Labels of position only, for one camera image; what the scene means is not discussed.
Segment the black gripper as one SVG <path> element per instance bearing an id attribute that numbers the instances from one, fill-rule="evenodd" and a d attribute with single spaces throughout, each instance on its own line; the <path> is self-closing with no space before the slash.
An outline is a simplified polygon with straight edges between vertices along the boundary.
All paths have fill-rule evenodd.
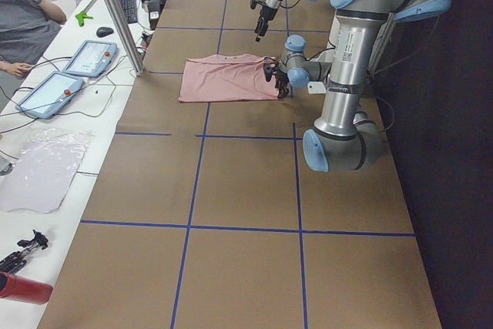
<path id="1" fill-rule="evenodd" d="M 263 59 L 263 74 L 267 82 L 275 78 L 278 99 L 284 99 L 290 94 L 289 79 L 287 74 L 280 69 L 280 62 L 277 59 L 271 57 Z"/>
<path id="2" fill-rule="evenodd" d="M 250 8 L 252 10 L 258 5 L 260 6 L 260 15 L 255 28 L 256 42 L 260 42 L 265 36 L 269 26 L 268 23 L 275 18 L 278 10 L 278 0 L 250 0 Z"/>

